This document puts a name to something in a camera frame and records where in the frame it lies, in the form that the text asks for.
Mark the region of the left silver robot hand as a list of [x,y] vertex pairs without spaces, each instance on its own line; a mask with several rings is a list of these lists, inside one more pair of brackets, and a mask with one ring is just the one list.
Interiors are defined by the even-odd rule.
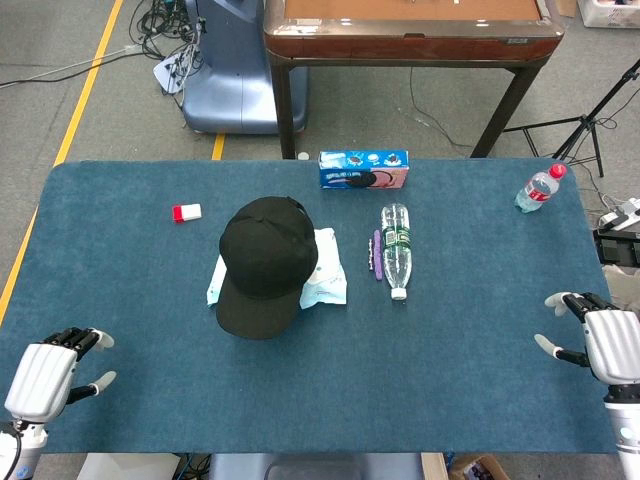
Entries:
[[4,407],[25,424],[46,424],[66,406],[98,396],[115,380],[108,371],[86,385],[72,385],[80,360],[92,349],[113,347],[114,339],[104,331],[77,327],[56,332],[26,348]]

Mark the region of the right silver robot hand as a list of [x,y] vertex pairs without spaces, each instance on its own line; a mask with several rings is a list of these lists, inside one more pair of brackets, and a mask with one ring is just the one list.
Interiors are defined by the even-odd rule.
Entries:
[[552,343],[542,334],[534,336],[549,356],[588,368],[609,386],[639,383],[639,319],[632,311],[618,308],[594,293],[558,292],[544,301],[556,316],[572,312],[584,334],[585,351],[571,351]]

